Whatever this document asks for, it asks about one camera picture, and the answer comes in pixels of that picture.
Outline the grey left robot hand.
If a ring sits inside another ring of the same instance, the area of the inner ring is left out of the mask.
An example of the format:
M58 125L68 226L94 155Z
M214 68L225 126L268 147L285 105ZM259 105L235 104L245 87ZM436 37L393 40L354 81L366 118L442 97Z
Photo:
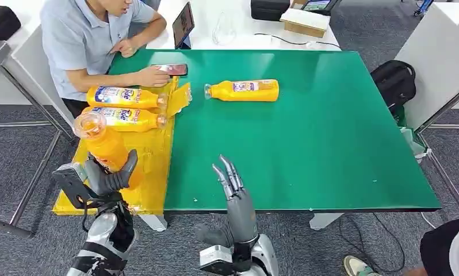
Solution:
M97 162L96 158L88 152L84 169L90 188L99 196L129 188L129 179L135 170L137 161L137 150L132 149L129 151L126 163L118 172L107 173L104 167Z

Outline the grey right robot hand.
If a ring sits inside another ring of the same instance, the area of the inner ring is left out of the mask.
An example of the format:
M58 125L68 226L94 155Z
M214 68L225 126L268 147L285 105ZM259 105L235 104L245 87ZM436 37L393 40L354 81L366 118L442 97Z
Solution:
M203 243L230 248L235 243L249 243L258 237L257 220L250 193L244 187L235 165L223 155L219 159L224 169L215 164L212 169L225 194L226 220L219 229L209 229L204 224L197 224L196 236Z

